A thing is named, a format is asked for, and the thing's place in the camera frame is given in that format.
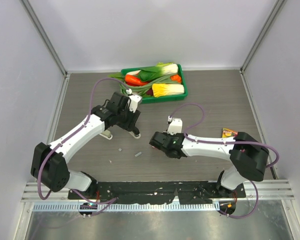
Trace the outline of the beige and black stapler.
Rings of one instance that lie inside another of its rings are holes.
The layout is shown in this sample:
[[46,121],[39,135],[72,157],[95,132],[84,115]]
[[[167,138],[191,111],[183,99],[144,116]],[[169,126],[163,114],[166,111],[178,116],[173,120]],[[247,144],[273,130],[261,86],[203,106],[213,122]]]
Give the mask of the beige and black stapler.
[[[130,135],[132,135],[133,138],[139,139],[141,137],[141,134],[134,134],[132,131],[129,132]],[[103,138],[106,138],[108,140],[111,140],[113,138],[112,133],[109,130],[105,130],[102,133],[99,134]]]

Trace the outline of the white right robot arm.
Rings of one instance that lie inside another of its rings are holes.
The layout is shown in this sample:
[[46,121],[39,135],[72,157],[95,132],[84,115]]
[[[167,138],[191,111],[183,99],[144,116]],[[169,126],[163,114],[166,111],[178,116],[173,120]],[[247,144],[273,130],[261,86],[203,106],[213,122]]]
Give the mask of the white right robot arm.
[[262,182],[269,157],[269,150],[245,132],[235,137],[206,138],[183,133],[155,132],[149,144],[169,158],[210,157],[226,160],[232,166],[220,173],[216,193],[230,197],[245,181]]

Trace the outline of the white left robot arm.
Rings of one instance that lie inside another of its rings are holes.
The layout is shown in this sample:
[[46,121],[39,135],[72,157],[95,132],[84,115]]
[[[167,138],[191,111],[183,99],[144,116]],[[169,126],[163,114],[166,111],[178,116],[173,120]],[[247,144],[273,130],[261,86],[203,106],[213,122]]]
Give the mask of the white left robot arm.
[[113,126],[129,132],[136,139],[140,138],[136,122],[141,114],[137,109],[141,102],[142,97],[137,94],[126,96],[114,92],[111,99],[93,107],[84,120],[67,134],[49,144],[39,143],[34,149],[30,174],[50,192],[67,188],[87,200],[92,199],[98,190],[97,180],[83,171],[69,170],[69,161],[94,137],[100,135],[112,139],[109,128]]

